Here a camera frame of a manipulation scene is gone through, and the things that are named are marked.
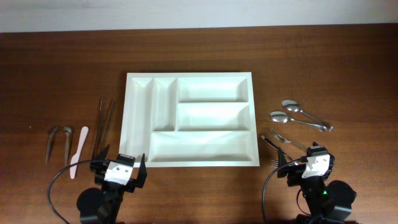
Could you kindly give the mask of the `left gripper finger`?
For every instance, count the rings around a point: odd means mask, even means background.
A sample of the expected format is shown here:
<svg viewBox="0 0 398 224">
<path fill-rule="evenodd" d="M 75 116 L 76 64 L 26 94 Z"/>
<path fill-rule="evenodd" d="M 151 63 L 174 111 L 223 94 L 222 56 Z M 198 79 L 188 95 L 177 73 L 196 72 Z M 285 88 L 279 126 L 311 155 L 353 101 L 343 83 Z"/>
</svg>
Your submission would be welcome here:
<svg viewBox="0 0 398 224">
<path fill-rule="evenodd" d="M 146 155 L 143 154 L 141 157 L 140 166 L 139 166 L 139 170 L 137 173 L 137 179 L 135 182 L 135 186 L 138 188 L 143 188 L 146 178 L 147 178 L 147 169 L 146 169 L 145 159 L 146 159 Z"/>
<path fill-rule="evenodd" d="M 109 147 L 110 145 L 108 144 L 96 157 L 97 160 L 99 161 L 105 161 L 106 160 L 106 156 L 109 152 Z"/>
</svg>

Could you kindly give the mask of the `long steel tongs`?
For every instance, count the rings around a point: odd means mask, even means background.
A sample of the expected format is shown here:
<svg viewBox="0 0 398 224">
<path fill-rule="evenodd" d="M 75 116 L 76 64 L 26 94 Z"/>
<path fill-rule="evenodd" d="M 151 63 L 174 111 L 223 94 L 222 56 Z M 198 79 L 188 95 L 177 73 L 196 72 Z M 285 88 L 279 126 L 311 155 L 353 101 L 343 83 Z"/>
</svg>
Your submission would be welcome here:
<svg viewBox="0 0 398 224">
<path fill-rule="evenodd" d="M 99 103 L 99 115 L 95 133 L 95 140 L 93 144 L 93 152 L 91 158 L 94 159 L 98 156 L 101 151 L 101 145 L 106 138 L 108 128 L 113 112 L 114 100 L 111 100 L 109 110 L 106 111 L 105 99 L 100 99 Z"/>
</svg>

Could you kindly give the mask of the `dark handled steel fork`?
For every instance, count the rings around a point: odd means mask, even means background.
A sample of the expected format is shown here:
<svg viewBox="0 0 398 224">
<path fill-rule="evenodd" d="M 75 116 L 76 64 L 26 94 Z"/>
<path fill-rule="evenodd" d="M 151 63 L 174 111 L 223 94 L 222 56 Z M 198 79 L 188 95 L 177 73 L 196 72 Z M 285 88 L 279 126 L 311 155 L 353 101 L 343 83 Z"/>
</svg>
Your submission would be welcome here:
<svg viewBox="0 0 398 224">
<path fill-rule="evenodd" d="M 264 140 L 266 143 L 268 143 L 268 145 L 270 145 L 271 147 L 273 147 L 276 151 L 281 151 L 282 154 L 288 158 L 290 161 L 292 161 L 293 159 L 288 156 L 280 147 L 276 146 L 272 141 L 270 141 L 269 139 L 267 139 L 264 135 L 261 135 L 261 139 Z"/>
</svg>

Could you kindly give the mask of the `steel spoon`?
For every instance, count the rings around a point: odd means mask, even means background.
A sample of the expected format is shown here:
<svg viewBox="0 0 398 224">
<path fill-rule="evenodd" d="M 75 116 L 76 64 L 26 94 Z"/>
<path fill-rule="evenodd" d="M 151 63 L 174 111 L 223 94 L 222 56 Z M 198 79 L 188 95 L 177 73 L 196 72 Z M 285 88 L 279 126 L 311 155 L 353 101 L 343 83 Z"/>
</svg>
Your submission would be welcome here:
<svg viewBox="0 0 398 224">
<path fill-rule="evenodd" d="M 317 118 L 316 116 L 304 111 L 303 108 L 301 107 L 301 105 L 295 100 L 289 100 L 289 99 L 283 100 L 281 105 L 286 110 L 293 111 L 293 112 L 300 112 L 300 113 L 304 114 L 305 116 L 309 117 L 310 119 L 316 121 L 321 126 L 324 126 L 328 131 L 334 130 L 334 127 L 330 123 L 323 121 L 323 120 Z"/>
<path fill-rule="evenodd" d="M 304 121 L 299 121 L 296 119 L 291 118 L 287 113 L 283 112 L 283 111 L 272 111 L 269 114 L 270 119 L 273 122 L 276 123 L 287 123 L 287 122 L 295 122 L 295 123 L 299 123 L 299 124 L 303 124 L 306 125 L 308 127 L 311 127 L 313 129 L 317 129 L 321 132 L 326 132 L 326 128 L 324 126 L 321 126 L 319 124 L 313 124 L 313 123 L 307 123 Z"/>
</svg>

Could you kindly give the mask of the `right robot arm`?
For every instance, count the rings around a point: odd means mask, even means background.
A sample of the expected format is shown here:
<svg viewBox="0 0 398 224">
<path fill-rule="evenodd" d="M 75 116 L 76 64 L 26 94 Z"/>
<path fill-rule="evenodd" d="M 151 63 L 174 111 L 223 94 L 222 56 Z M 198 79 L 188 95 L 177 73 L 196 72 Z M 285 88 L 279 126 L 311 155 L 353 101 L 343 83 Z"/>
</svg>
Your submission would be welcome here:
<svg viewBox="0 0 398 224">
<path fill-rule="evenodd" d="M 309 214 L 299 214 L 295 223 L 344 223 L 352 212 L 356 192 L 346 183 L 329 178 L 335 157 L 324 146 L 313 144 L 307 148 L 306 155 L 299 158 L 300 164 L 289 164 L 285 153 L 278 148 L 278 178 L 287 178 L 289 187 L 299 186 Z"/>
</svg>

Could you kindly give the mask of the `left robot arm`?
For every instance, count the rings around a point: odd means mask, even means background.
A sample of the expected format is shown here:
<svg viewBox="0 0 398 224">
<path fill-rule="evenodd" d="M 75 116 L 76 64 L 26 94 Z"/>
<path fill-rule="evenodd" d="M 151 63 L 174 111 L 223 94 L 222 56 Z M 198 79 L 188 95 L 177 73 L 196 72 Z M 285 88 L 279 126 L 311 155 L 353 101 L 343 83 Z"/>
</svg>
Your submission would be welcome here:
<svg viewBox="0 0 398 224">
<path fill-rule="evenodd" d="M 124 194 L 143 188 L 146 178 L 146 155 L 141 156 L 137 177 L 132 173 L 136 158 L 119 154 L 115 160 L 107 160 L 109 146 L 106 146 L 93 161 L 90 171 L 95 174 L 99 188 L 84 190 L 76 201 L 81 223 L 116 223 Z"/>
</svg>

